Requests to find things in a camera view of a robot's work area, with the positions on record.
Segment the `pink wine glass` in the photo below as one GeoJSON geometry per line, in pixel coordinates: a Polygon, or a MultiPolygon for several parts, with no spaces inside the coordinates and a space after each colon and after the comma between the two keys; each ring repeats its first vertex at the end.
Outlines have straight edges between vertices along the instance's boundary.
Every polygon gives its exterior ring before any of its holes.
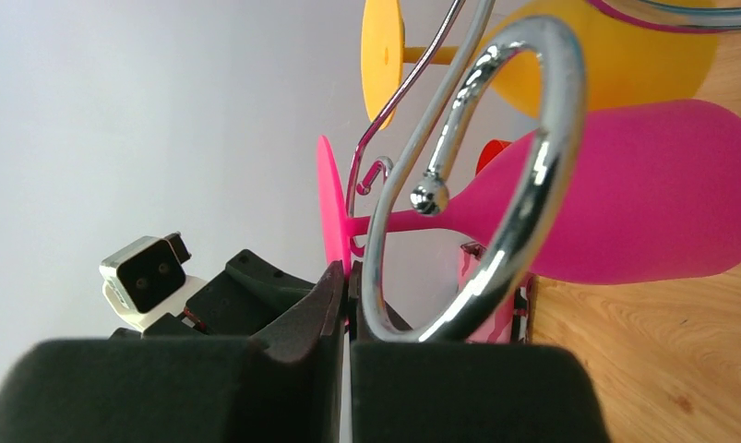
{"type": "Polygon", "coordinates": [[[488,254],[480,282],[708,277],[741,263],[741,117],[701,100],[590,113],[541,246],[488,254]]]}

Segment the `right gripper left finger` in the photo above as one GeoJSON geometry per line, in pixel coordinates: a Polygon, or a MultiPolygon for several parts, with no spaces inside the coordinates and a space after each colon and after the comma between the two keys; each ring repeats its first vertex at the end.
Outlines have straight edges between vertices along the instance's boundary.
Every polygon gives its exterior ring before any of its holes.
{"type": "Polygon", "coordinates": [[[335,442],[345,274],[259,332],[45,341],[0,389],[0,442],[335,442]]]}

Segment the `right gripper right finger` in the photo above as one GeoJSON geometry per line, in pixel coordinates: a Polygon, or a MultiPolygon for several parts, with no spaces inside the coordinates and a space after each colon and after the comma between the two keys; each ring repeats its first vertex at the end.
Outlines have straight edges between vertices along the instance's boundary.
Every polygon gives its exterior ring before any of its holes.
{"type": "Polygon", "coordinates": [[[608,442],[591,378],[551,345],[377,341],[347,276],[355,442],[608,442]]]}

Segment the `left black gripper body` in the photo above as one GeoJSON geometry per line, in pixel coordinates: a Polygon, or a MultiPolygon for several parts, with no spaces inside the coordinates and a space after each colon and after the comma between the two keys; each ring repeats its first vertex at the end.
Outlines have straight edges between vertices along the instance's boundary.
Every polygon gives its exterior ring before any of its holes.
{"type": "Polygon", "coordinates": [[[187,275],[184,286],[148,313],[123,306],[112,287],[108,302],[139,332],[162,317],[173,317],[208,335],[250,336],[298,303],[314,286],[243,249],[210,281],[187,275]]]}

